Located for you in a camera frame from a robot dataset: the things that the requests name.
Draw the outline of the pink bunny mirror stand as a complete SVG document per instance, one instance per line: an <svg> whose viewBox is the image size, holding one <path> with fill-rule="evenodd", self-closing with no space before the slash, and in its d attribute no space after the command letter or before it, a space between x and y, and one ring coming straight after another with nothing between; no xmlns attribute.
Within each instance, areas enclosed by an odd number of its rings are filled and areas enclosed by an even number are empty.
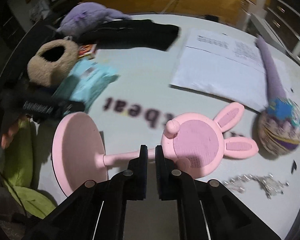
<svg viewBox="0 0 300 240"><path fill-rule="evenodd" d="M244 106L233 102L214 119L199 113L184 113L168 121L161 137L165 158L192 178L211 174L223 157L247 159L258 153L257 143L247 137L224 137L224 132L241 120ZM108 179L107 168L139 156L138 152L107 155L93 119L83 113L64 117L52 143L52 165L60 188L66 196L87 180Z"/></svg>

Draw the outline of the teal paper box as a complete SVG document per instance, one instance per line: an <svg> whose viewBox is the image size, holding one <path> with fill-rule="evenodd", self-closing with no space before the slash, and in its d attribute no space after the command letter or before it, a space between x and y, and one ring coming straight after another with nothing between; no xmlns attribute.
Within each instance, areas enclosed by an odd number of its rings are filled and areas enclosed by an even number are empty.
<svg viewBox="0 0 300 240"><path fill-rule="evenodd" d="M59 85L53 97L82 102L87 113L93 102L118 77L117 70L110 66L94 60L81 59Z"/></svg>

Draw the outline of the green cloth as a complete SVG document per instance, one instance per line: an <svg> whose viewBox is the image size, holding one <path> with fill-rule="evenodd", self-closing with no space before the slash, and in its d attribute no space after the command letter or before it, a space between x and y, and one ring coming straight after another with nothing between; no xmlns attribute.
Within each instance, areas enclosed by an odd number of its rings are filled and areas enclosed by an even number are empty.
<svg viewBox="0 0 300 240"><path fill-rule="evenodd" d="M31 123L20 121L19 131L5 150L3 182L25 211L44 219L56 206L49 198L31 188L33 165Z"/></svg>

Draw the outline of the black heart sticker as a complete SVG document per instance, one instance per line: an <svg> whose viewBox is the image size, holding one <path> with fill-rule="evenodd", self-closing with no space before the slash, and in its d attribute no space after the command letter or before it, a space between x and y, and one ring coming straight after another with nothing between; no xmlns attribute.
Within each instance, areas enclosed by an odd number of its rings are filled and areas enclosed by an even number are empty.
<svg viewBox="0 0 300 240"><path fill-rule="evenodd" d="M297 163L296 161L293 161L292 167L291 167L291 174L293 174L297 170Z"/></svg>

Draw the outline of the patterned fabric ball toy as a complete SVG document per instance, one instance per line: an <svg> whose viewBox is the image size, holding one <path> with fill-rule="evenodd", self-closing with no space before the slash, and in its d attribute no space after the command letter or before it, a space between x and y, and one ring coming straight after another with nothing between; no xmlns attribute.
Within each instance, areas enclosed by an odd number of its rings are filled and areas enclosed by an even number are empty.
<svg viewBox="0 0 300 240"><path fill-rule="evenodd" d="M300 107L288 98L262 36L258 35L256 45L266 71L268 98L268 105L258 119L258 137L269 153L287 155L300 146Z"/></svg>

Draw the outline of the black hair brush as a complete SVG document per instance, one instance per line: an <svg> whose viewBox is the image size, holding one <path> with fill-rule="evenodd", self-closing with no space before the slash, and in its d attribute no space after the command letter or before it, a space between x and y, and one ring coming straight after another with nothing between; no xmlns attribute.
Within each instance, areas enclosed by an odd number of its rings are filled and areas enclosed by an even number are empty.
<svg viewBox="0 0 300 240"><path fill-rule="evenodd" d="M2 101L2 107L4 110L13 113L29 115L39 122L47 119L62 119L70 113L83 112L85 110L85 105L82 102L52 98L43 100L25 96L7 97Z"/></svg>

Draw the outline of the beige plush slipper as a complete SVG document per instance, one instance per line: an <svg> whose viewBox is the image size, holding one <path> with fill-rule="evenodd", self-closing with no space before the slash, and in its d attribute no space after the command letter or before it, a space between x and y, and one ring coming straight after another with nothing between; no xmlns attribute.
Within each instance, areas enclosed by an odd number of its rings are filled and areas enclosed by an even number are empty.
<svg viewBox="0 0 300 240"><path fill-rule="evenodd" d="M32 83L55 87L68 76L78 61L78 45L70 40L53 40L42 45L27 64Z"/></svg>

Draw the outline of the white paper document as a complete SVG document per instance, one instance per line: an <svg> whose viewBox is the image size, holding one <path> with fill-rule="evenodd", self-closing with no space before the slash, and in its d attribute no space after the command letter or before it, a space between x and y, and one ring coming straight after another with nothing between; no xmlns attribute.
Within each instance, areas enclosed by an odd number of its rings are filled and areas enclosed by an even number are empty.
<svg viewBox="0 0 300 240"><path fill-rule="evenodd" d="M191 29L171 85L239 102L261 112L268 104L260 50L230 36Z"/></svg>

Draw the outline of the small red card box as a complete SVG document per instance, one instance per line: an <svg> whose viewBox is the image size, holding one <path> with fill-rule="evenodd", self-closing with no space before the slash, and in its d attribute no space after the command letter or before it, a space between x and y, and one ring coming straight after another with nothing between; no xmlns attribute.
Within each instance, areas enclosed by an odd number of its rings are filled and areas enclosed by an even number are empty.
<svg viewBox="0 0 300 240"><path fill-rule="evenodd" d="M87 44L79 46L78 48L78 58L83 59L94 59L97 52L97 45L96 44Z"/></svg>

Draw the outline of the black cloth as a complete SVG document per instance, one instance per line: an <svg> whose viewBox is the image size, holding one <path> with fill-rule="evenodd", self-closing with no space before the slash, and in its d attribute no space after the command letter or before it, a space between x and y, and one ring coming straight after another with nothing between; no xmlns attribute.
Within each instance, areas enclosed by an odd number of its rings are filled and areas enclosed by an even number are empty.
<svg viewBox="0 0 300 240"><path fill-rule="evenodd" d="M82 45L96 44L98 49L151 48L166 51L179 37L180 28L152 20L121 20L103 23L80 35Z"/></svg>

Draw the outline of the purple plush toy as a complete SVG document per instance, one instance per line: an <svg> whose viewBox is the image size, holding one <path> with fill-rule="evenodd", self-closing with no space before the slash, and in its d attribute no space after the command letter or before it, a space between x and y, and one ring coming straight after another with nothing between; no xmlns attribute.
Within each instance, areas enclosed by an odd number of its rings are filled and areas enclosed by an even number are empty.
<svg viewBox="0 0 300 240"><path fill-rule="evenodd" d="M84 2L70 10L56 31L64 36L79 38L80 35L94 29L99 24L131 19L130 15L121 11L107 8L95 2Z"/></svg>

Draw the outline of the white drawer cabinet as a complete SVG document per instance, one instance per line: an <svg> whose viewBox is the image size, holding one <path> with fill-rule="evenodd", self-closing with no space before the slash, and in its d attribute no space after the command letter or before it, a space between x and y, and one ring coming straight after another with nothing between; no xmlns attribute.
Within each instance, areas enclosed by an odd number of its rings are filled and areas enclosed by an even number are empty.
<svg viewBox="0 0 300 240"><path fill-rule="evenodd" d="M300 5L296 0L241 0L236 28L261 35L300 65Z"/></svg>

